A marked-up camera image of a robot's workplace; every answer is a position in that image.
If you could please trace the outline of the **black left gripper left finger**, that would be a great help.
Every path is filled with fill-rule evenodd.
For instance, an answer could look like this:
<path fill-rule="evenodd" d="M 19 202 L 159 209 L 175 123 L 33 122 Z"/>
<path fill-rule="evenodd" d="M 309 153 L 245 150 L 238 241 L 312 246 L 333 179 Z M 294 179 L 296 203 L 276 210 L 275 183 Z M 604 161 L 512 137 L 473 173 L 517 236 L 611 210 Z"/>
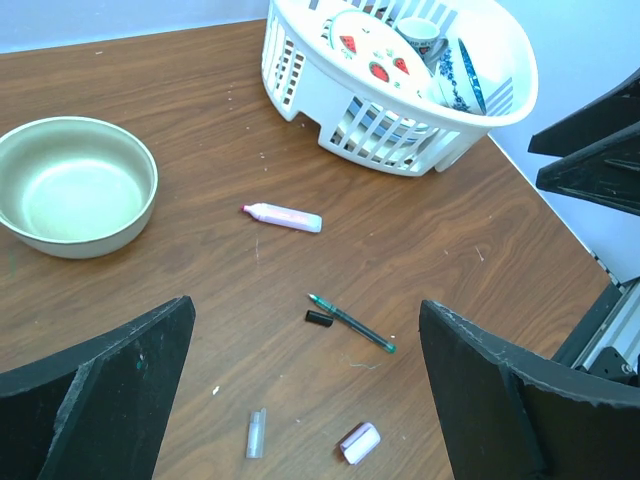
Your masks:
<path fill-rule="evenodd" d="M 182 296 L 2 373 L 2 478 L 151 478 L 195 318 Z"/>

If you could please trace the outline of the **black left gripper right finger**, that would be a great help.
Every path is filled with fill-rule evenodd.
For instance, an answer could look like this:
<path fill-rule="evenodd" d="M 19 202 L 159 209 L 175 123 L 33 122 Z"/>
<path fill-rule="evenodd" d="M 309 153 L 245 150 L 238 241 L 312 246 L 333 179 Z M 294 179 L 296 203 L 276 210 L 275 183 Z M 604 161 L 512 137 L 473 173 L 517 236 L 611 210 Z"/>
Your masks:
<path fill-rule="evenodd" d="M 639 376 L 617 350 L 571 368 L 435 301 L 419 332 L 455 478 L 638 478 Z"/>

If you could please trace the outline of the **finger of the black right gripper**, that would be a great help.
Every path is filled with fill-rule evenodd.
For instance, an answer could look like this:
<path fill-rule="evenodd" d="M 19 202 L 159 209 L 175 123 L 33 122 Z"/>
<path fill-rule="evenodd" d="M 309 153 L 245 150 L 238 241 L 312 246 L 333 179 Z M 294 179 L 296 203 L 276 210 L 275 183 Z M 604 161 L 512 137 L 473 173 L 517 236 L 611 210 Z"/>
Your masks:
<path fill-rule="evenodd" d="M 626 127 L 541 168 L 541 191 L 639 214 L 639 129 Z"/>
<path fill-rule="evenodd" d="M 639 121 L 639 71 L 531 137 L 528 152 L 567 156 Z"/>

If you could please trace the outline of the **pink highlighter cap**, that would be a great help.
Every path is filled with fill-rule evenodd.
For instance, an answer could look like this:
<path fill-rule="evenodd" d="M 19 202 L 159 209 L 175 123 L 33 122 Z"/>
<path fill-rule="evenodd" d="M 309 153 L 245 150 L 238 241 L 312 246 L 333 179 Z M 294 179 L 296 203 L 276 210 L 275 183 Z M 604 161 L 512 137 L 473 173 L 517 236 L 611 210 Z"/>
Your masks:
<path fill-rule="evenodd" d="M 380 441 L 377 428 L 370 422 L 364 422 L 340 443 L 339 449 L 349 465 L 357 465 Z"/>

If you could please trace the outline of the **pink highlighter pen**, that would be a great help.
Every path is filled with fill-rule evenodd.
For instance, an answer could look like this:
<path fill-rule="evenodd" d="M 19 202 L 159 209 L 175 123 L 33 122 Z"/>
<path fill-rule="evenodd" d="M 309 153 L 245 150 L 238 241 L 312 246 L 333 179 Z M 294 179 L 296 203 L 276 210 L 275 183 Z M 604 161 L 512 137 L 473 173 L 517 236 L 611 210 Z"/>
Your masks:
<path fill-rule="evenodd" d="M 323 220 L 322 217 L 317 214 L 267 203 L 243 205 L 241 211 L 263 223 L 309 233 L 320 233 L 322 230 Z"/>

